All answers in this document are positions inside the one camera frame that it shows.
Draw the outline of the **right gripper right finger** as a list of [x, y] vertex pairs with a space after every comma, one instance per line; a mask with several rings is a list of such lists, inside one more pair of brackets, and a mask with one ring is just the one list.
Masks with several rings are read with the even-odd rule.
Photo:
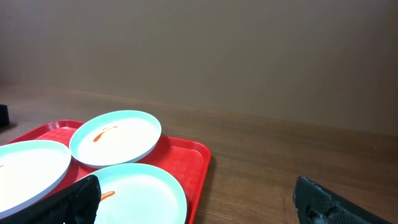
[[300, 224], [391, 224], [304, 176], [293, 201]]

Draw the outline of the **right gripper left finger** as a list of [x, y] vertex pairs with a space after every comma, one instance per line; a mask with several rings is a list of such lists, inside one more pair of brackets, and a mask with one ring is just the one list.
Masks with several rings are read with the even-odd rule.
[[100, 183], [88, 175], [57, 193], [1, 219], [1, 224], [94, 224]]

